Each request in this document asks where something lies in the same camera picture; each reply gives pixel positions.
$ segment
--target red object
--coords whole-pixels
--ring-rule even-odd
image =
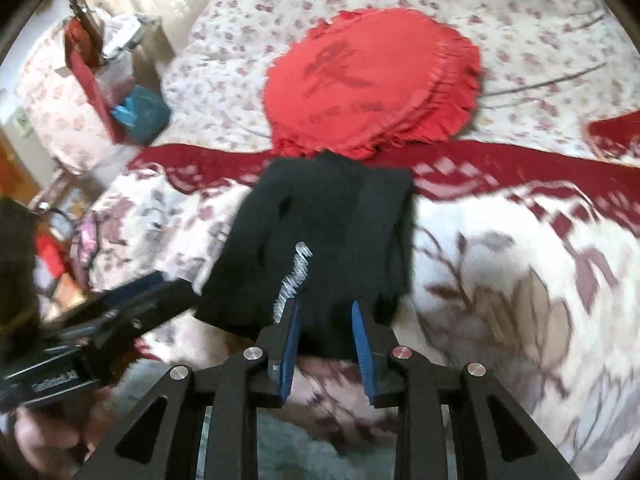
[[[446,140],[469,120],[480,72],[478,48],[418,10],[341,12],[269,70],[274,152],[367,158]]]
[[[603,158],[640,158],[640,111],[593,121],[587,126],[587,133],[591,147]]]
[[[76,76],[76,79],[84,90],[89,104],[94,107],[102,120],[102,123],[107,128],[109,136],[111,137],[111,142],[114,144],[123,143],[127,134],[125,133],[124,128],[110,114],[109,107],[98,88],[98,83],[95,81],[94,73],[82,57],[81,47],[73,43],[73,37],[68,31],[66,33],[66,38],[70,42],[67,62],[71,72]]]
[[[166,144],[143,150],[128,169],[135,171],[157,164],[165,168],[167,175],[183,176],[181,180],[168,176],[178,190],[195,192],[223,185],[226,179],[251,186],[258,182],[271,158],[274,157],[270,152],[229,153],[186,144]],[[532,193],[563,199],[586,195],[593,201],[594,211],[640,237],[638,168],[473,140],[408,144],[397,150],[378,152],[364,163],[373,168],[411,168],[414,191],[431,200],[455,200],[527,183],[535,184]],[[531,211],[536,213],[535,201]],[[574,213],[584,220],[582,213]]]
[[[53,236],[48,233],[38,234],[36,237],[36,250],[54,280],[65,273],[65,261],[62,257],[62,251]]]

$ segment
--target silver rivet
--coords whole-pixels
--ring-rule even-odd
[[[411,349],[406,346],[396,346],[393,349],[392,354],[396,359],[408,359],[411,357],[413,352],[411,352]]]
[[[473,377],[482,377],[486,373],[486,368],[480,363],[469,363],[466,366],[466,371],[473,375]]]
[[[242,355],[249,361],[255,361],[256,359],[260,359],[262,357],[262,348],[252,346],[251,348],[247,348],[244,352],[242,352]]]
[[[175,381],[180,381],[187,375],[189,375],[189,369],[186,366],[177,366],[171,368],[171,371],[169,372],[169,377],[171,377]]]

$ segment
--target black cloth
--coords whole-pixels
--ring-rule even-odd
[[[274,161],[238,211],[196,318],[255,339],[293,282],[298,353],[355,358],[353,301],[390,324],[409,289],[410,197],[408,170],[372,170],[331,152]]]

